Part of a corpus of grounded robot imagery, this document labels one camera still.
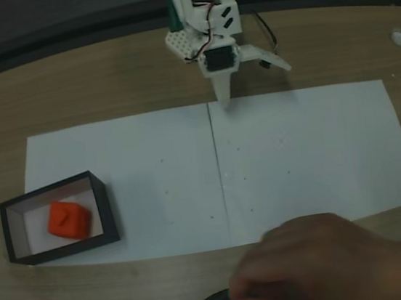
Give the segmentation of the person's hand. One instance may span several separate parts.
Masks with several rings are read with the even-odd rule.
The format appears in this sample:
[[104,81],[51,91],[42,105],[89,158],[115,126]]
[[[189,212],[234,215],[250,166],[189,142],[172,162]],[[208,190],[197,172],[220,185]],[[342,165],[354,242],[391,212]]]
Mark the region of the person's hand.
[[306,216],[266,234],[239,263],[231,300],[396,300],[389,244],[333,214]]

